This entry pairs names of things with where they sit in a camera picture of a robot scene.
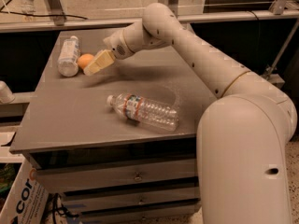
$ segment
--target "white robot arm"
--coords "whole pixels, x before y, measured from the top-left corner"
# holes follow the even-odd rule
[[[297,114],[285,93],[185,29],[162,4],[105,43],[117,59],[171,45],[219,98],[197,131],[205,224],[292,224],[285,145]]]

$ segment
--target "cardboard box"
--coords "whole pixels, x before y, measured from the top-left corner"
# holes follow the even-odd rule
[[[49,194],[36,182],[36,169],[24,160],[0,213],[0,224],[38,224]]]

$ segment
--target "bottle label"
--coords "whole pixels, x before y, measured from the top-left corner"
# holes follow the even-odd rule
[[[65,60],[71,60],[72,63],[78,58],[78,42],[74,40],[65,40],[62,52],[58,60],[60,62]]]
[[[130,94],[123,106],[123,115],[129,119],[138,120],[138,111],[142,103],[142,97]]]

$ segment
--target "clear plastic bottle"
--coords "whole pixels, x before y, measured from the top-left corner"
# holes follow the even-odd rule
[[[168,131],[178,126],[178,112],[168,104],[152,101],[130,93],[110,95],[107,104],[121,117],[137,120]]]
[[[64,41],[58,58],[58,71],[65,77],[73,77],[78,72],[77,59],[80,56],[78,38],[72,35]]]

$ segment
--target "gray table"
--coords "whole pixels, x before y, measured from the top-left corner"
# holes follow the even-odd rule
[[[58,73],[56,61],[66,38],[76,35],[81,53],[94,54],[105,48],[103,38],[115,31],[60,34],[11,152],[27,154],[195,136],[203,111],[216,98],[171,47],[141,51],[92,77],[82,72],[75,77]],[[119,119],[106,100],[110,94],[123,92],[173,105],[179,110],[178,128],[168,132]]]
[[[79,38],[82,53],[104,49],[116,29],[62,32],[10,151],[37,169],[37,180],[81,220],[116,223],[198,210],[195,136],[215,96],[171,48],[137,53],[92,77],[57,70],[61,45]],[[120,119],[110,94],[129,92],[172,105],[179,126],[165,131]]]

